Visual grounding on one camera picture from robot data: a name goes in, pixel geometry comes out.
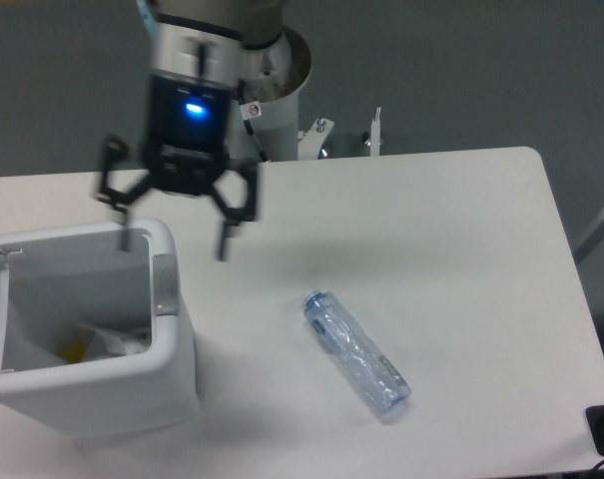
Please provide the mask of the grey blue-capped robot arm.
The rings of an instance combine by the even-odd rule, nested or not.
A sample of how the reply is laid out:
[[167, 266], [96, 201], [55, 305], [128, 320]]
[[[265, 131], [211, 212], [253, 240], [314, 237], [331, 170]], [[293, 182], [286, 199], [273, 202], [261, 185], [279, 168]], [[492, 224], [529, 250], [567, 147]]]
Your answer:
[[218, 259], [232, 230], [258, 217], [257, 161], [229, 152], [232, 105], [245, 99], [245, 52], [283, 32], [279, 1], [148, 1], [155, 22], [145, 135], [102, 147], [99, 202], [121, 216], [130, 247], [130, 206], [149, 190], [206, 196], [223, 216]]

